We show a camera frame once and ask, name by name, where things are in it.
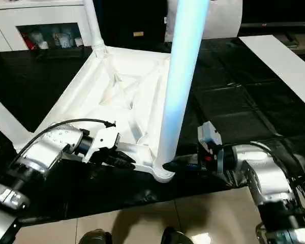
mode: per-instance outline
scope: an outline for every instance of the robotic arm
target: robotic arm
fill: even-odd
[[[89,131],[70,124],[51,126],[53,129],[26,146],[25,152],[0,178],[0,244],[14,241],[20,229],[15,213],[28,208],[32,194],[63,155],[77,155],[84,163],[135,168],[133,159],[116,150],[120,135],[115,124],[105,125],[94,138],[89,136]]]
[[[305,212],[298,206],[283,170],[275,163],[269,148],[251,142],[223,146],[221,136],[211,122],[198,128],[198,161],[184,164],[175,159],[164,165],[173,171],[242,171],[258,207],[266,230],[266,241],[260,231],[261,244],[305,244]]]

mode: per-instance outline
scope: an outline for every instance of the black cable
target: black cable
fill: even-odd
[[[59,127],[61,125],[65,125],[65,124],[69,124],[69,123],[73,123],[73,122],[80,122],[80,121],[88,121],[88,122],[97,122],[97,123],[102,123],[105,125],[105,127],[115,127],[115,124],[110,123],[108,121],[104,121],[101,119],[94,119],[94,118],[76,118],[76,119],[70,119],[70,120],[66,120],[63,122],[59,122],[56,123],[52,126],[47,127],[46,129],[42,130],[39,134],[37,134],[32,140],[30,140],[21,150],[20,152],[16,155],[16,157],[13,159],[13,161],[9,164],[9,167],[11,165],[13,165],[21,156],[22,154],[29,148],[29,146],[31,146],[40,136],[42,136],[43,134],[47,133],[48,131]]]

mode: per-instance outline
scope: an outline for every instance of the black plastic sheet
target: black plastic sheet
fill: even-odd
[[[90,48],[0,53],[0,101],[34,131],[89,54]],[[305,174],[305,104],[239,39],[202,42],[178,152],[196,152],[197,127],[208,120],[224,143],[260,141],[289,176]],[[0,171],[14,155],[0,133]],[[245,184],[235,172],[221,177],[179,173],[161,184],[143,172],[64,160],[20,220],[45,223]]]

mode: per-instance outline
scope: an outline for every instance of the tile floor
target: tile floor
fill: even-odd
[[[203,244],[257,244],[258,223],[249,189],[241,188],[25,227],[14,243],[78,244],[86,232],[102,228],[113,244],[159,244],[165,227],[173,226],[190,237],[208,233]]]

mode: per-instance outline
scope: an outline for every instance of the white pole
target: white pole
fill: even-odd
[[[167,81],[161,137],[154,171],[169,177],[162,165],[173,160],[210,0],[179,0]]]
[[[84,6],[91,31],[91,47],[95,52],[96,57],[98,57],[101,51],[105,51],[105,44],[98,25],[94,3],[92,0],[84,0]]]
[[[14,144],[25,143],[32,136],[0,102],[0,131]]]

